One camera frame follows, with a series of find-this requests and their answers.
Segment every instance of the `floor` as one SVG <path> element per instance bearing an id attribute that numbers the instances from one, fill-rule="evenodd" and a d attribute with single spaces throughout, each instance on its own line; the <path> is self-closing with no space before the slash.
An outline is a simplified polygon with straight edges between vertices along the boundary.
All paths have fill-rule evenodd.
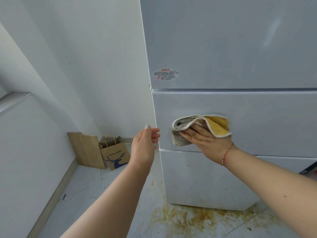
<path id="1" fill-rule="evenodd" d="M 125 168 L 79 166 L 45 224 L 40 238 L 60 237 Z M 156 151 L 128 237 L 299 237 L 263 202 L 244 212 L 167 204 Z"/>

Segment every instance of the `person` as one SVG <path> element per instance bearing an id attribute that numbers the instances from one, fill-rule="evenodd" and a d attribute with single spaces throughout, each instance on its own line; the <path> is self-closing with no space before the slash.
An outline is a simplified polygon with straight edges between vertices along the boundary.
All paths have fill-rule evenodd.
<path id="1" fill-rule="evenodd" d="M 157 148 L 153 143 L 159 140 L 158 132 L 159 128 L 151 128 L 147 124 L 135 136 L 127 167 L 62 235 L 63 238 L 127 236 L 153 164 L 154 150 Z M 230 172 L 250 187 L 300 236 L 317 236 L 317 182 L 252 156 L 233 145 L 230 137 L 215 138 L 197 124 L 181 132 L 181 135 L 218 164 L 222 163 L 228 151 L 224 166 Z"/>

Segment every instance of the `refrigerator door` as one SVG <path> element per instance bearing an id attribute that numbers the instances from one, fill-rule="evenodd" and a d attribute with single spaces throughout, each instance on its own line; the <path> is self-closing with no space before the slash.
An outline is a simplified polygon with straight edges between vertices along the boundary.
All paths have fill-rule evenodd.
<path id="1" fill-rule="evenodd" d="M 140 0 L 152 88 L 317 87 L 316 0 Z"/>
<path id="2" fill-rule="evenodd" d="M 225 167 L 202 153 L 161 151 L 168 203 L 228 210 L 245 210 L 260 200 Z M 259 157 L 299 173 L 316 158 Z"/>
<path id="3" fill-rule="evenodd" d="M 250 154 L 317 157 L 317 92 L 153 90 L 153 103 L 161 149 L 200 151 L 173 145 L 172 122 L 216 114 L 229 118 L 232 140 Z"/>

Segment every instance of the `cleaning cloth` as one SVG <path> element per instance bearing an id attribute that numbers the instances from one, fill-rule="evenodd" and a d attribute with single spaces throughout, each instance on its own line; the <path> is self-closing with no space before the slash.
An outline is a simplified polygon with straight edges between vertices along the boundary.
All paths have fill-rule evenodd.
<path id="1" fill-rule="evenodd" d="M 216 138 L 224 138 L 232 133 L 229 132 L 229 119 L 220 115 L 189 115 L 176 119 L 172 124 L 172 139 L 175 146 L 185 146 L 192 142 L 180 135 L 180 131 L 188 129 L 194 123 L 203 126 L 199 121 L 205 120 L 209 131 Z"/>

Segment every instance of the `bracelet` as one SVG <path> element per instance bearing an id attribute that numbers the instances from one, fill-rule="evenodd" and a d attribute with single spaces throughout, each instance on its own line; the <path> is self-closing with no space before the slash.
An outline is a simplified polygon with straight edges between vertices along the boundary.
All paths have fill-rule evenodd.
<path id="1" fill-rule="evenodd" d="M 221 160 L 221 166 L 224 166 L 224 159 L 226 158 L 227 153 L 229 152 L 229 150 L 231 149 L 231 147 L 233 146 L 233 144 L 234 144 L 234 143 L 232 142 L 231 146 L 228 148 L 227 152 L 224 154 L 224 157 L 223 157 L 222 160 Z"/>

